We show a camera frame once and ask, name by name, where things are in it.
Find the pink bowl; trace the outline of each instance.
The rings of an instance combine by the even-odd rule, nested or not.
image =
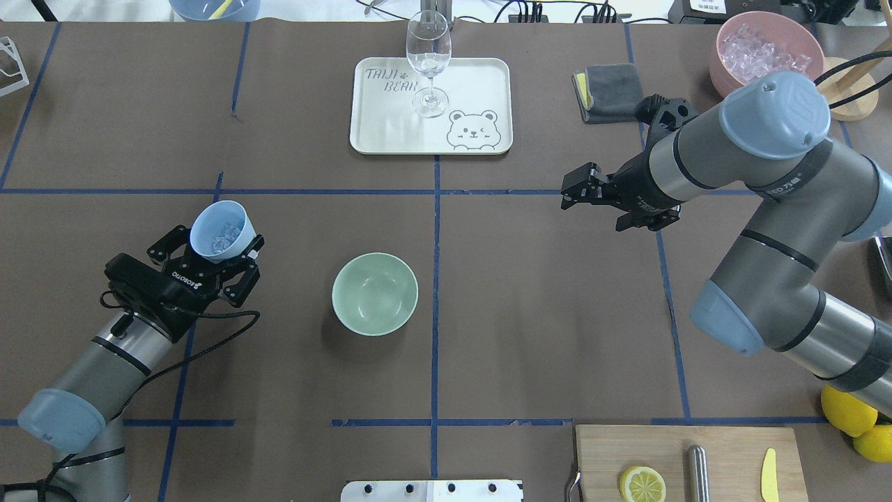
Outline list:
[[[734,89],[742,88],[743,82],[731,75],[731,72],[722,63],[722,59],[719,57],[719,46],[744,23],[752,28],[759,28],[765,34],[765,38],[778,46],[783,45],[786,52],[792,54],[793,57],[805,54],[812,58],[812,62],[805,71],[810,79],[817,79],[824,73],[824,51],[821,50],[818,41],[802,25],[775,13],[763,11],[740,13],[728,19],[719,29],[719,34],[713,44],[713,51],[709,55],[709,77],[713,81],[715,90],[719,91],[722,97],[728,96]]]

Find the wine glass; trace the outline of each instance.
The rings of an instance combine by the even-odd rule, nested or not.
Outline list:
[[[449,107],[449,97],[434,87],[434,76],[440,74],[452,57],[449,23],[437,11],[421,11],[409,20],[406,33],[406,57],[412,68],[427,77],[428,86],[412,98],[415,111],[422,117],[437,117]]]

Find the light blue joint cap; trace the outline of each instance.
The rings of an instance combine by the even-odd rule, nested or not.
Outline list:
[[[763,159],[804,155],[830,132],[827,100],[796,71],[765,75],[730,93],[719,106],[725,136]]]
[[[877,170],[877,176],[880,178],[880,191],[877,193],[877,201],[873,203],[873,209],[867,215],[864,223],[843,236],[841,240],[846,242],[856,242],[871,238],[877,230],[892,222],[892,176],[877,167],[877,164],[873,161],[871,163],[873,163],[873,167]]]
[[[690,319],[707,335],[744,356],[754,356],[765,346],[753,323],[711,280],[691,307]]]
[[[42,389],[19,414],[19,426],[65,453],[79,453],[105,429],[102,414],[81,396]]]

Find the wooden cutting board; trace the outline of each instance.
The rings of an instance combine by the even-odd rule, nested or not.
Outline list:
[[[633,465],[653,467],[666,482],[666,502],[689,500],[688,447],[706,450],[709,495],[716,502],[763,502],[765,450],[777,451],[780,502],[808,502],[796,435],[787,427],[577,425],[582,498],[620,501],[620,475]]]

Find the glass base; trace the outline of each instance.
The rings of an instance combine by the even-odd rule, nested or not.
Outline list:
[[[423,88],[415,93],[412,106],[422,117],[439,117],[449,108],[449,97],[443,89],[434,88],[432,92],[429,88]]]

